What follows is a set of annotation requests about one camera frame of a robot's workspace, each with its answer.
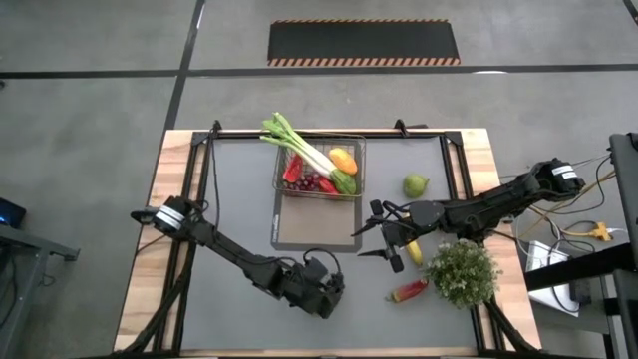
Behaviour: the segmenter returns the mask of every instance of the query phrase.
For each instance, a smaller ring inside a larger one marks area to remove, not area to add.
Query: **metal stand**
[[[0,273],[11,273],[6,280],[6,290],[12,293],[11,301],[5,300],[2,313],[4,324],[0,327],[0,358],[13,358],[16,344],[29,315],[33,294],[43,277],[50,254],[75,261],[80,253],[65,245],[54,243],[22,230],[0,225]]]

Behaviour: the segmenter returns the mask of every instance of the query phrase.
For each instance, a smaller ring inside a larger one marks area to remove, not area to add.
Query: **green onion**
[[[261,136],[259,137],[261,140],[297,153],[319,175],[330,179],[340,193],[355,194],[357,192],[355,179],[338,170],[330,159],[295,133],[290,123],[281,114],[274,113],[271,120],[263,122],[263,128],[269,131],[271,136]]]

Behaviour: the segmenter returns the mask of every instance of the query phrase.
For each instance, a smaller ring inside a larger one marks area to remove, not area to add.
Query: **gray table mat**
[[[301,252],[276,251],[270,244],[275,191],[272,187],[276,148],[259,141],[223,140],[215,143],[219,196],[219,230],[262,255],[290,255],[301,260]],[[406,173],[431,178],[423,198],[448,198],[448,186],[438,139],[369,140],[367,142],[366,191],[363,216],[371,212],[367,203],[386,199],[408,200],[402,193]],[[206,199],[214,203],[212,175]],[[214,220],[215,208],[206,213]],[[431,233],[419,239],[424,259],[437,245],[453,237]],[[363,236],[362,250],[383,247],[379,230]],[[331,270],[334,264],[323,253],[314,253]],[[416,265],[405,251],[406,269],[393,273],[380,258],[337,253],[345,275],[346,289],[329,319],[313,317],[288,307],[251,286],[241,271],[214,252],[198,248],[192,269],[184,321],[183,350],[228,349],[356,349],[408,347],[475,347],[470,313],[458,310],[440,298],[434,285],[419,297],[401,304],[386,302],[394,288],[419,278]]]

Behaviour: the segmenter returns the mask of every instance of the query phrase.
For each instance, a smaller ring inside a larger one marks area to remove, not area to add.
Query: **wooden table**
[[[440,132],[441,130],[411,130],[411,132]],[[494,162],[489,138],[486,129],[453,129],[463,134],[464,149],[470,169],[472,186],[475,194],[489,190],[500,184],[496,164]],[[241,130],[225,130],[225,132],[241,132]],[[154,178],[149,205],[159,206],[170,196],[180,194],[184,179],[186,159],[190,148],[190,139],[193,131],[168,131],[166,132],[161,152],[159,154],[158,168]],[[451,147],[453,167],[457,175],[457,188],[463,188],[459,165],[456,160],[454,148]],[[197,154],[195,172],[193,176],[193,191],[196,190],[203,159],[203,151]],[[460,198],[465,194],[461,189]],[[509,225],[502,225],[500,231],[511,233]],[[143,246],[160,236],[160,233],[150,227],[142,230],[139,246]],[[120,327],[115,342],[114,350],[127,347],[137,337],[140,331],[149,322],[156,309],[160,305],[164,277],[166,274],[167,259],[170,252],[170,239],[162,239],[158,243],[148,247],[136,259],[133,265],[131,281],[127,293]],[[503,275],[498,279],[500,291],[496,294],[496,302],[502,308],[507,318],[522,336],[531,345],[540,348],[540,339],[536,329],[533,313],[527,296],[527,289],[520,268],[516,245],[509,239],[492,236],[485,242],[485,246],[503,270]],[[185,248],[180,252],[178,271],[182,268]],[[172,339],[172,329],[176,315],[177,302],[173,306],[167,321],[164,346],[169,348]],[[488,315],[484,308],[480,309],[481,323],[485,335],[487,348],[493,348],[491,328]],[[208,351],[193,352],[182,351],[182,356],[232,356],[232,355],[340,355],[340,356],[384,356],[384,355],[411,355],[411,356],[437,356],[437,355],[473,355],[474,348],[406,348],[406,349],[357,349],[357,350],[326,350],[326,351]]]

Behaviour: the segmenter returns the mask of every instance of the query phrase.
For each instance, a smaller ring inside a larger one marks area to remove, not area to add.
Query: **yellow cable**
[[[528,234],[532,229],[534,229],[539,223],[541,223],[543,220],[547,219],[547,217],[554,211],[563,209],[565,207],[567,207],[569,204],[567,203],[569,202],[576,202],[577,200],[579,200],[582,196],[586,195],[589,191],[591,191],[594,187],[598,186],[598,183],[603,183],[606,180],[612,179],[613,176],[616,174],[616,171],[610,171],[609,173],[607,173],[607,175],[603,176],[602,179],[600,179],[600,181],[598,182],[594,182],[590,185],[587,185],[581,192],[579,195],[576,196],[576,198],[572,199],[572,200],[565,200],[562,202],[559,202],[557,204],[555,204],[552,208],[550,208],[546,213],[542,213],[540,210],[537,210],[534,207],[531,207],[530,209],[532,209],[534,212],[536,212],[538,215],[540,215],[540,218],[534,223],[532,224],[525,232],[523,232],[519,238],[523,238],[526,234]]]

